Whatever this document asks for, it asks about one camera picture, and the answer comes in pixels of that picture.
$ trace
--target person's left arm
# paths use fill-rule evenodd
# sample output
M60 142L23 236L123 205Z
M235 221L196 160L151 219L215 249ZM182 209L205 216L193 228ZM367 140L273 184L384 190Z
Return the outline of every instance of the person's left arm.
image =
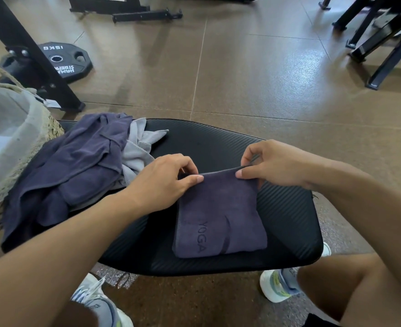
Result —
M181 168L192 175L177 180ZM121 192L0 258L0 326L49 326L129 224L168 208L201 181L189 157L159 157Z

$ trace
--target person's right arm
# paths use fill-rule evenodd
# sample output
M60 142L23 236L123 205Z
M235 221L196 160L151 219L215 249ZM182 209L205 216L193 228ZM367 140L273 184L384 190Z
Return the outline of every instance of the person's right arm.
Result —
M355 167L274 140L249 145L241 159L250 165L238 178L261 178L282 186L320 192L367 240L401 283L401 194Z

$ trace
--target hand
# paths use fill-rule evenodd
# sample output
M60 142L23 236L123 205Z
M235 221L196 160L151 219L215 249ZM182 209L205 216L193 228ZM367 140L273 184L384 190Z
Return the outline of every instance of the hand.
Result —
M191 175L178 180L181 171ZM133 201L141 217L170 207L187 189L203 181L191 158L182 154L158 157L146 166L124 190L118 192L122 201Z
M259 158L251 165L254 155ZM329 164L330 160L275 140L249 145L236 172L240 179L260 178L280 186L301 186L312 189L311 173L315 167Z

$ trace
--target weight plate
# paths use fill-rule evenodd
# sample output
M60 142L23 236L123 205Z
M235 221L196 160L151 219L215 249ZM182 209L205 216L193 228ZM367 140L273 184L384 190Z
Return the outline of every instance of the weight plate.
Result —
M71 43L48 42L39 47L68 84L84 78L93 68L88 53Z

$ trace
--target brown tile floor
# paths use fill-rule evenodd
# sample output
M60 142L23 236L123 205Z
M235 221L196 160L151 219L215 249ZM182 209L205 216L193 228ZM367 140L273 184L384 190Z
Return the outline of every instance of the brown tile floor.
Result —
M110 16L70 13L68 0L6 2L38 43L76 43L89 52L94 71L71 85L87 104L78 117L124 111L276 138L401 190L401 62L378 92L364 88L344 44L365 14L341 35L331 27L353 0L332 0L328 12L320 0L143 1L182 8L184 18L114 25ZM374 71L392 47L361 69ZM334 253L372 250L323 196L315 204ZM257 272L151 278L100 264L93 271L106 276L105 291L137 327L299 326L316 312L305 296L269 303Z

